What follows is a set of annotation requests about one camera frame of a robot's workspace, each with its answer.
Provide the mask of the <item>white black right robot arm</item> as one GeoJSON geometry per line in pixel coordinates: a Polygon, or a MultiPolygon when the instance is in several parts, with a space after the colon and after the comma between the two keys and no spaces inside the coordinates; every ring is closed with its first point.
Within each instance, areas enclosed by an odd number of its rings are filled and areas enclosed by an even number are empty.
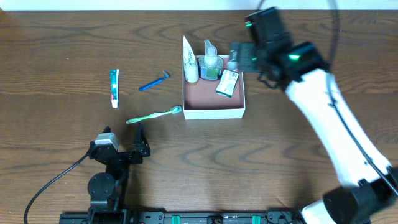
{"type": "Polygon", "coordinates": [[[304,223],[369,223],[397,200],[397,168],[368,138],[341,94],[330,64],[311,42],[294,44],[276,8],[245,18],[258,79],[280,89],[324,145],[340,186],[300,211],[304,223]]]}

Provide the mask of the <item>clear soap pump bottle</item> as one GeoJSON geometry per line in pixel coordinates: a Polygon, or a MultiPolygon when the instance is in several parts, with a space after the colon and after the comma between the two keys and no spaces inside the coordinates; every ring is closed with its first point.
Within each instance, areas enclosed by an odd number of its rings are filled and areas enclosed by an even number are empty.
{"type": "Polygon", "coordinates": [[[216,47],[208,39],[204,43],[205,54],[198,58],[200,78],[209,81],[219,80],[224,61],[218,56],[216,47]]]}

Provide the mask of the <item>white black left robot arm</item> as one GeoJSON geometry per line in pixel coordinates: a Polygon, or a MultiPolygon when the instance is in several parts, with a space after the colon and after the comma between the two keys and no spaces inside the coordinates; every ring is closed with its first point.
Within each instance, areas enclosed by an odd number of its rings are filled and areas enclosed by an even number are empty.
{"type": "Polygon", "coordinates": [[[106,127],[90,142],[88,157],[106,166],[88,182],[90,207],[83,223],[129,223],[134,220],[130,210],[122,208],[131,165],[142,164],[150,156],[150,146],[143,124],[138,124],[132,145],[133,151],[119,152],[119,141],[110,127],[106,127]]]}

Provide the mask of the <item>green white soap packet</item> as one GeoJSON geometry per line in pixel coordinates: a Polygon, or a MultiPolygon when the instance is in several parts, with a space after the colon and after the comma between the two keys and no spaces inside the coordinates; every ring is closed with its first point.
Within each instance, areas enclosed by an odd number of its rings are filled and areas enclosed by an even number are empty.
{"type": "Polygon", "coordinates": [[[231,98],[233,96],[238,79],[239,73],[224,69],[220,82],[216,88],[216,93],[231,98]]]}

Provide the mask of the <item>teal Colgate toothpaste tube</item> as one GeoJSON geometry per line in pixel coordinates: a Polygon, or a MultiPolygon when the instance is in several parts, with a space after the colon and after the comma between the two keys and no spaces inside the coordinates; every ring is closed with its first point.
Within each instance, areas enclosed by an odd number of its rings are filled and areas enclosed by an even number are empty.
{"type": "Polygon", "coordinates": [[[119,69],[110,70],[109,77],[111,82],[111,104],[117,108],[119,104],[119,69]]]}

